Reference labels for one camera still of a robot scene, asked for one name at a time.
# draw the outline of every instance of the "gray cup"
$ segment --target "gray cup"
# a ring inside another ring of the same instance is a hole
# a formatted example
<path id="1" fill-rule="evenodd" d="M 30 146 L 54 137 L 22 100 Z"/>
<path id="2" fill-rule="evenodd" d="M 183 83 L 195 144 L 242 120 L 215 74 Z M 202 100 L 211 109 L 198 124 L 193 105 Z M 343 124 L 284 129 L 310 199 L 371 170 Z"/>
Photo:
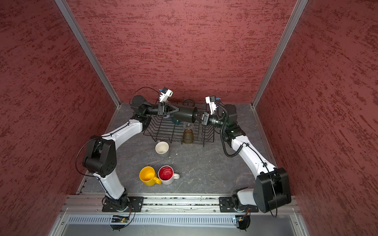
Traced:
<path id="1" fill-rule="evenodd" d="M 155 151 L 158 153 L 159 157 L 169 156 L 169 145 L 167 142 L 159 142 L 155 146 Z"/>

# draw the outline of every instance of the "gray marble floor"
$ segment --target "gray marble floor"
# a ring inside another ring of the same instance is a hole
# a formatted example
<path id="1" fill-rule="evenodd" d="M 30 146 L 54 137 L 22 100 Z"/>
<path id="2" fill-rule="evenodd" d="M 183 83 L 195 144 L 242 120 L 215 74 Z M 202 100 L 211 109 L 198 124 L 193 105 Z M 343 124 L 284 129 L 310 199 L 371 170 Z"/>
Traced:
<path id="1" fill-rule="evenodd" d="M 266 151 L 248 104 L 236 105 L 238 124 L 247 134 L 251 143 L 266 156 Z M 126 123 L 132 110 L 124 103 L 113 124 L 113 129 Z M 149 136 L 139 133 L 117 149 L 116 171 L 121 183 L 129 193 L 214 193 L 231 194 L 233 190 L 254 187 L 255 180 L 243 159 L 237 155 L 228 158 L 224 155 L 219 135 L 214 143 L 169 144 L 170 156 L 160 158 L 155 152 L 156 142 Z M 229 153 L 234 151 L 227 145 Z M 170 185 L 146 186 L 139 179 L 139 172 L 145 166 L 152 166 L 157 172 L 160 167 L 170 165 L 180 174 Z M 104 192 L 95 178 L 89 178 L 82 189 L 83 193 Z"/>

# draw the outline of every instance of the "dish rack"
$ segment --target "dish rack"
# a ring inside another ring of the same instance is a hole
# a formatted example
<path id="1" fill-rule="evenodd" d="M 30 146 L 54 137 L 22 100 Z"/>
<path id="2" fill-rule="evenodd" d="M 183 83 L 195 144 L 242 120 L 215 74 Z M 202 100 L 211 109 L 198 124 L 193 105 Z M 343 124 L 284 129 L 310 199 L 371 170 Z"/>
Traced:
<path id="1" fill-rule="evenodd" d="M 199 111 L 208 111 L 207 104 L 197 104 L 197 109 Z M 193 124 L 193 143 L 202 144 L 214 142 L 214 127 L 213 126 L 203 126 L 198 121 Z M 144 130 L 143 134 L 146 136 L 151 136 L 152 139 L 157 142 L 157 140 L 172 142 L 181 142 L 183 140 L 184 133 L 184 122 L 176 124 L 172 122 L 171 118 L 163 118 L 161 116 L 152 116 L 150 125 Z"/>

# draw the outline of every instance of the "mug handle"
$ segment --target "mug handle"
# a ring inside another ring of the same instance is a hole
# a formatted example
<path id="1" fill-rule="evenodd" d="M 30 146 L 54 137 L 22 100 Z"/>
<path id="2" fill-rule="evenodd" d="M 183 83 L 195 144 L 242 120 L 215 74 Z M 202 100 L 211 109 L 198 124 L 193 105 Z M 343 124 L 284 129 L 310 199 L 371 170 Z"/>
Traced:
<path id="1" fill-rule="evenodd" d="M 155 182 L 156 182 L 157 184 L 161 184 L 161 180 L 160 180 L 159 178 L 154 177 L 153 179 L 155 180 Z"/>

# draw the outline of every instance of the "brown glass tumbler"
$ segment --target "brown glass tumbler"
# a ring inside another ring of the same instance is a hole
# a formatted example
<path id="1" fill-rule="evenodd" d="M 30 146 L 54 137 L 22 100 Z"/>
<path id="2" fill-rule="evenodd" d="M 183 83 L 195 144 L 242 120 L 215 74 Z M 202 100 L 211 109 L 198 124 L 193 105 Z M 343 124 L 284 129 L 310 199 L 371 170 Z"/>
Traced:
<path id="1" fill-rule="evenodd" d="M 186 129 L 183 134 L 183 143 L 184 144 L 191 144 L 193 143 L 193 131 L 191 129 Z"/>

